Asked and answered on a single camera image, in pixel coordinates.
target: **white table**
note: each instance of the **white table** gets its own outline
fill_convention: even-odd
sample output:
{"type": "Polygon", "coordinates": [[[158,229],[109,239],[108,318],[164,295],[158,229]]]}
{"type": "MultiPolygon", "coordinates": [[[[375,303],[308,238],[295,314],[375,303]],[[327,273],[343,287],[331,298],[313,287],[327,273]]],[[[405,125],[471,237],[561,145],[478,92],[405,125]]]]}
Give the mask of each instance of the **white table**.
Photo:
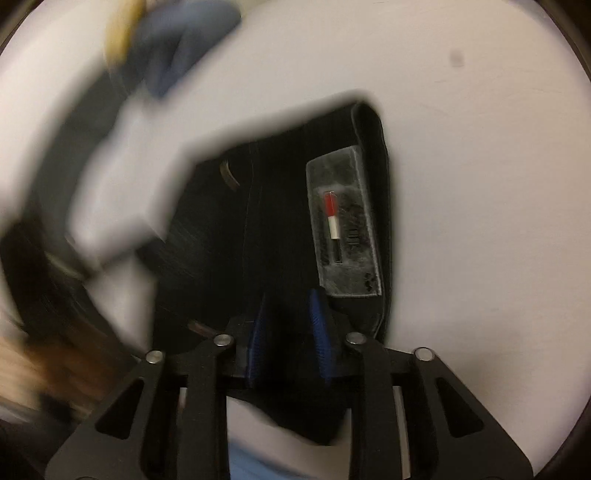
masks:
{"type": "MultiPolygon", "coordinates": [[[[0,57],[4,216],[100,62],[113,9],[113,0],[46,0],[0,57]]],[[[591,394],[591,85],[533,1],[255,9],[163,104],[125,109],[89,171],[74,236],[91,254],[133,219],[164,231],[187,152],[280,128],[285,112],[349,90],[379,109],[392,157],[388,345],[436,350],[537,471],[591,394]]],[[[151,287],[133,270],[95,294],[122,335],[146,344],[151,287]]],[[[251,448],[323,479],[346,477],[345,440],[312,447],[238,403],[229,412],[230,435],[251,448]]]]}

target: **red object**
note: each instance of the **red object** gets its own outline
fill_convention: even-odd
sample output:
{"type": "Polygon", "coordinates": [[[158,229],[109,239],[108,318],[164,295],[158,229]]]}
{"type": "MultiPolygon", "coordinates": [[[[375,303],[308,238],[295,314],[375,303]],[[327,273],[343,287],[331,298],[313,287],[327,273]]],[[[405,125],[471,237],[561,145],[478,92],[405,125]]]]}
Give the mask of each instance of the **red object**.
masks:
{"type": "Polygon", "coordinates": [[[334,192],[326,192],[324,194],[324,209],[326,210],[327,217],[336,216],[336,194],[334,192]]]}

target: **blue cloth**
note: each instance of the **blue cloth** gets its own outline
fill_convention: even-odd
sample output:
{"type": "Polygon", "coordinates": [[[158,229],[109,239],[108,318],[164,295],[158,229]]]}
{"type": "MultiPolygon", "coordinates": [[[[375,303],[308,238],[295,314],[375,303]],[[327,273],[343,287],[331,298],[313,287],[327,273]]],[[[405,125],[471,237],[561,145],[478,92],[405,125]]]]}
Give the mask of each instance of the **blue cloth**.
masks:
{"type": "Polygon", "coordinates": [[[240,21],[240,10],[222,0],[157,7],[138,24],[127,60],[115,74],[127,91],[145,82],[161,98],[240,21]]]}
{"type": "Polygon", "coordinates": [[[306,477],[257,458],[236,443],[228,446],[232,480],[306,480],[306,477]]]}

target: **yellow object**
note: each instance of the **yellow object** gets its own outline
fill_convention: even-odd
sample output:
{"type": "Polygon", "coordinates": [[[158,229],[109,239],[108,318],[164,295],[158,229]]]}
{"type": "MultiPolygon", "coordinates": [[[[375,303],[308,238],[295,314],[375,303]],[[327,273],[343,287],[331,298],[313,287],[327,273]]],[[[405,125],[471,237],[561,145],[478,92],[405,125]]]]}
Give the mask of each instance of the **yellow object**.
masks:
{"type": "Polygon", "coordinates": [[[131,38],[147,11],[145,0],[124,0],[107,26],[105,59],[110,66],[120,65],[127,58],[131,38]]]}

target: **silver bolt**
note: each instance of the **silver bolt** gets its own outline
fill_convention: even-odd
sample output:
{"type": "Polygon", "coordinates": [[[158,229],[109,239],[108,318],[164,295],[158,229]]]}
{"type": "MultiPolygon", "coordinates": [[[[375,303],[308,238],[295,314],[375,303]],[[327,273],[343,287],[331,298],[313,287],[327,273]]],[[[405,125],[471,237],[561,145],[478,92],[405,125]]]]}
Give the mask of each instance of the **silver bolt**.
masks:
{"type": "Polygon", "coordinates": [[[228,335],[227,333],[221,333],[213,338],[213,343],[215,343],[217,346],[228,346],[233,341],[234,338],[232,338],[232,335],[228,335]]]}
{"type": "Polygon", "coordinates": [[[430,362],[435,358],[433,350],[423,346],[421,348],[417,348],[414,351],[414,356],[417,357],[419,360],[422,360],[423,362],[430,362]]]}
{"type": "Polygon", "coordinates": [[[152,350],[146,355],[146,360],[149,364],[158,364],[164,358],[164,354],[160,350],[152,350]]]}
{"type": "Polygon", "coordinates": [[[365,335],[359,332],[350,332],[345,338],[351,345],[363,345],[367,341],[365,335]]]}

